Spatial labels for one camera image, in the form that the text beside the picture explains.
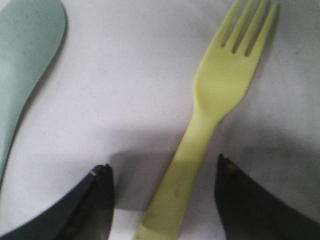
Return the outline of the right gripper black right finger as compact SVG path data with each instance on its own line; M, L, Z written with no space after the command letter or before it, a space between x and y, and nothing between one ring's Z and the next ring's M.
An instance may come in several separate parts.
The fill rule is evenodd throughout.
M228 240L318 240L320 225L276 198L220 154L214 187Z

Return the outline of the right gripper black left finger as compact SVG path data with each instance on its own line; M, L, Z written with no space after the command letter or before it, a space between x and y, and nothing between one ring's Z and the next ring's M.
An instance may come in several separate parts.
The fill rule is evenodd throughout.
M49 209L2 240L107 240L115 208L113 169L95 166Z

